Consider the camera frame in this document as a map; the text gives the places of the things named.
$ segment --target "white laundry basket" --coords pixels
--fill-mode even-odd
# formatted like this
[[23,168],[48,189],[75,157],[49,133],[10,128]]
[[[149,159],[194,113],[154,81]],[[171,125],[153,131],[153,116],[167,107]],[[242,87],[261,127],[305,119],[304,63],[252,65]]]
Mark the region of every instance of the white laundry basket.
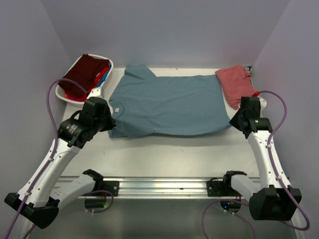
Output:
[[[110,61],[110,64],[111,64],[111,68],[110,68],[110,71],[108,73],[108,75],[106,76],[106,79],[105,81],[102,83],[102,85],[100,86],[102,88],[102,91],[105,89],[106,87],[106,80],[108,79],[108,77],[110,76],[111,72],[112,72],[112,69],[114,67],[114,64],[113,64],[113,61],[111,61],[109,58],[106,58],[106,57],[103,57],[103,56],[98,56],[98,55],[93,55],[93,54],[88,54],[89,56],[92,56],[94,58],[97,58],[97,59],[105,59],[105,60],[109,60]],[[72,67],[78,62],[78,60],[80,59],[81,57],[79,57],[74,63],[73,65],[70,67],[69,70],[72,69]],[[62,89],[59,85],[56,86],[55,88],[55,94],[58,98],[60,98],[61,100],[63,101],[66,101],[66,102],[69,102],[69,103],[72,103],[76,106],[79,106],[79,107],[82,107],[84,105],[84,102],[78,102],[78,101],[73,101],[73,100],[70,100],[70,99],[67,99],[65,98],[66,94],[64,92],[64,89]]]

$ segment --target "t-shirt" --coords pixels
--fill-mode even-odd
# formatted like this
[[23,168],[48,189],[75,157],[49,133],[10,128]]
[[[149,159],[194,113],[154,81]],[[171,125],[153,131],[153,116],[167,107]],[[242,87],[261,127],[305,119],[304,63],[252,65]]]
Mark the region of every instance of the t-shirt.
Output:
[[145,65],[128,66],[109,103],[116,122],[111,138],[194,136],[230,127],[215,75],[156,77]]

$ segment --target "gray wall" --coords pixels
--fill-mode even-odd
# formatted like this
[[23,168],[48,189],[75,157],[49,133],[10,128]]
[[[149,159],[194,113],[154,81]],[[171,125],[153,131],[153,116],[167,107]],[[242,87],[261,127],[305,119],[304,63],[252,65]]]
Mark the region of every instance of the gray wall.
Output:
[[[85,214],[84,201],[74,201],[46,229],[36,228],[31,239],[203,239],[201,215],[207,200],[115,199],[104,213]],[[280,222],[255,221],[249,209],[238,212],[254,226],[258,239],[295,239],[293,229]],[[205,216],[211,239],[251,239],[246,222],[211,206]]]
[[[45,91],[71,62],[42,4],[0,1],[0,238],[14,211],[3,200],[17,192],[44,158],[53,139]],[[61,120],[64,104],[53,97]],[[10,238],[16,239],[22,220]]]
[[[318,9],[318,0],[292,0],[253,66],[256,88],[275,91],[287,102],[276,149],[293,186],[302,191],[301,205],[312,223],[309,238],[319,234]],[[283,107],[274,97],[263,96],[268,100],[264,115],[276,125]]]
[[69,56],[116,66],[252,65],[289,0],[42,0]]

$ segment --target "table surface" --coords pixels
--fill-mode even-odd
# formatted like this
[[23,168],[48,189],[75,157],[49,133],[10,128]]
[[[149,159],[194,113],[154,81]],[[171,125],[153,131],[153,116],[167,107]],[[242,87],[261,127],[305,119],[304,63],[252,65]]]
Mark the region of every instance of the table surface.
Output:
[[[217,69],[156,68],[157,76],[213,75]],[[107,79],[108,100],[124,75],[114,68]],[[236,111],[225,101],[228,116]],[[67,104],[63,120],[79,107]],[[110,139],[101,132],[87,142],[62,176],[79,176],[93,169],[105,177],[222,177],[226,171],[244,171],[259,177],[253,151],[242,132],[230,129],[200,137],[146,136]]]

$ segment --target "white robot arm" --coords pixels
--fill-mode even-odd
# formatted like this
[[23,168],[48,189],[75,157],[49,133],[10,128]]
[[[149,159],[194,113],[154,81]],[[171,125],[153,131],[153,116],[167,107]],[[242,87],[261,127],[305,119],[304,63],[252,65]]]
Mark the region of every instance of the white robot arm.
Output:
[[[289,221],[297,206],[289,198],[282,184],[289,190],[294,199],[301,201],[299,189],[292,188],[289,179],[279,162],[274,142],[268,142],[272,127],[267,118],[261,118],[261,105],[257,97],[242,97],[241,107],[230,121],[230,124],[242,131],[254,152],[260,184],[252,182],[246,173],[228,171],[223,184],[237,191],[247,201],[249,210],[255,220]],[[272,164],[268,148],[271,148],[274,164]]]
[[[100,96],[101,91],[98,88],[94,89],[85,101],[83,109],[61,123],[58,129],[58,147],[53,158],[50,156],[54,141],[30,180],[18,193],[9,193],[4,200],[9,206],[18,210],[27,195],[20,213],[42,229],[50,225],[59,210],[68,203],[83,194],[101,189],[103,176],[91,169],[86,170],[80,177],[64,187],[54,189],[55,183],[66,166],[85,143],[90,141],[96,133],[110,130],[115,126],[110,108],[106,100]],[[30,184],[46,164],[45,170],[29,192]]]
[[[68,185],[54,189],[55,183],[68,163],[79,153],[85,143],[90,141],[97,132],[110,130],[115,126],[106,100],[99,98],[101,92],[99,88],[94,89],[83,109],[61,123],[58,130],[58,148],[54,157],[50,158],[53,142],[50,151],[32,178],[18,193],[9,193],[5,199],[8,205],[18,210],[24,196],[28,194],[30,183],[49,161],[49,165],[29,193],[21,211],[22,215],[40,228],[50,225],[59,209],[68,203],[83,194],[101,189],[99,184],[103,181],[103,176],[93,170],[87,170]],[[259,185],[252,182],[244,172],[228,171],[224,175],[223,185],[237,191],[249,201],[253,219],[288,221],[294,214],[296,206],[278,182],[267,147],[272,148],[276,169],[298,203],[301,200],[301,193],[299,189],[291,187],[282,170],[273,142],[268,142],[272,128],[268,119],[260,117],[262,106],[257,97],[242,97],[241,107],[230,121],[230,124],[242,131],[248,139],[255,154],[261,183]]]

